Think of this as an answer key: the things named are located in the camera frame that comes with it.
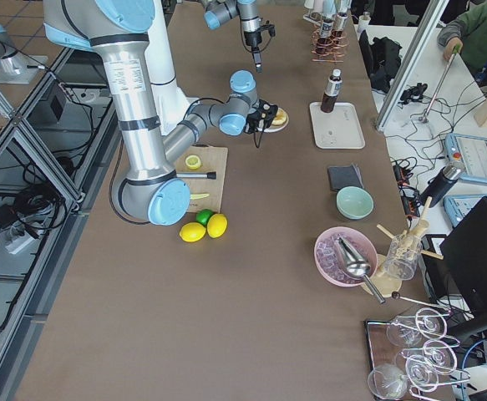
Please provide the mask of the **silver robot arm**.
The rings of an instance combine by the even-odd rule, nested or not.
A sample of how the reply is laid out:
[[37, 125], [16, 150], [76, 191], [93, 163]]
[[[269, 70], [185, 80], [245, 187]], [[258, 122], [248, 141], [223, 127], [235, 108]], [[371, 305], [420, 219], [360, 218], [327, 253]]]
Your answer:
[[276, 28], [259, 14], [256, 1], [225, 0], [200, 1], [205, 9], [204, 19], [210, 30], [220, 28], [234, 18], [240, 20], [240, 34], [244, 49], [251, 54], [258, 73], [262, 72], [261, 53], [276, 36]]
[[51, 42], [102, 58], [129, 159], [111, 199], [140, 224], [169, 226], [184, 216], [190, 188], [174, 163], [208, 129], [239, 135], [267, 127], [276, 113], [245, 70], [232, 74], [226, 101], [189, 102], [175, 82], [158, 1], [47, 1], [43, 12]]

